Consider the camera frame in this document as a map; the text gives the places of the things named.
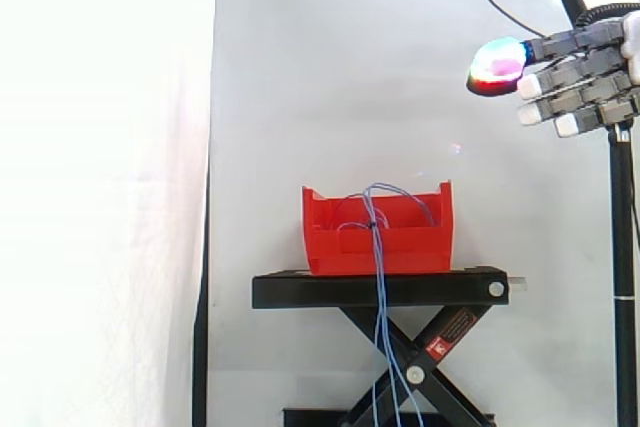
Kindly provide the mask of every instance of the black table top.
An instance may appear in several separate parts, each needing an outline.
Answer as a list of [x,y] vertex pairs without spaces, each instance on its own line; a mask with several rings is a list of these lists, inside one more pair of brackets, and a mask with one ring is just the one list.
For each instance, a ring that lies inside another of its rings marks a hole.
[[[386,284],[389,307],[509,303],[507,274],[494,267],[389,275]],[[316,277],[306,270],[285,270],[253,278],[253,308],[374,307],[378,305],[376,286],[375,275]]]

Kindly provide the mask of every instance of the white curtain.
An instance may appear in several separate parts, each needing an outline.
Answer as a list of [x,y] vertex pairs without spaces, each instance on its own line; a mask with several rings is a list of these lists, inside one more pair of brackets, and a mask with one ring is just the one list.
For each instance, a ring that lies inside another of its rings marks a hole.
[[214,0],[0,12],[0,425],[188,426]]

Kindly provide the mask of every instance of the robot finger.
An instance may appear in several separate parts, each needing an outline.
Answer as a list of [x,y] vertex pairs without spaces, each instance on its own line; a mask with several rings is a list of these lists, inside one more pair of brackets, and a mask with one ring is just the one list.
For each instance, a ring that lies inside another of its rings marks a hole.
[[625,40],[623,21],[606,20],[586,27],[524,42],[528,65],[562,59],[568,55],[618,46]]
[[640,89],[628,95],[590,104],[575,112],[566,113],[554,120],[559,137],[573,137],[600,127],[611,127],[630,120],[639,113]]
[[518,110],[523,125],[535,125],[560,114],[573,112],[585,105],[620,96],[633,87],[626,72],[618,71],[597,77],[560,92],[539,98]]
[[618,47],[592,50],[584,56],[524,76],[518,81],[518,93],[523,100],[535,99],[625,66],[626,59]]

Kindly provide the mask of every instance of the white fingertip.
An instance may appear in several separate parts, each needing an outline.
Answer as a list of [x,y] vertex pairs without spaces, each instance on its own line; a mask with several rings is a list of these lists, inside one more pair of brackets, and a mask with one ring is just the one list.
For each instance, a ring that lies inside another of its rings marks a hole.
[[640,85],[640,12],[631,12],[622,21],[624,43],[620,48],[628,61],[629,78],[634,85]]
[[640,51],[627,61],[629,78],[633,85],[640,85]]
[[576,116],[573,114],[565,114],[558,117],[554,123],[558,137],[573,137],[580,133]]
[[542,95],[542,86],[536,74],[525,75],[518,81],[518,93],[524,100],[535,99]]
[[523,105],[518,109],[518,117],[522,125],[536,125],[542,122],[540,109],[535,104]]

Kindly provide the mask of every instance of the black stand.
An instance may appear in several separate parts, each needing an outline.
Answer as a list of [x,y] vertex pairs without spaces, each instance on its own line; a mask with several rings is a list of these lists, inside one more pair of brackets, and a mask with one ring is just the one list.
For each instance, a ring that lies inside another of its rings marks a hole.
[[[575,25],[585,10],[584,1],[562,0],[562,3]],[[611,129],[609,145],[618,427],[638,427],[631,123]]]
[[[420,392],[440,415],[422,414],[429,427],[494,427],[492,415],[480,412],[438,369],[440,362],[493,305],[509,302],[507,274],[478,267],[444,274],[387,277],[389,307],[438,305],[436,316],[414,338],[389,320],[391,344],[400,371],[412,392]],[[337,307],[372,342],[377,318],[376,277],[312,277],[280,272],[253,279],[253,308]],[[381,344],[376,347],[384,352]],[[408,399],[400,377],[393,384],[398,403]],[[284,427],[372,427],[374,404],[378,425],[393,425],[395,408],[389,371],[362,395],[349,412],[284,410]],[[406,427],[418,426],[416,415],[403,414]]]

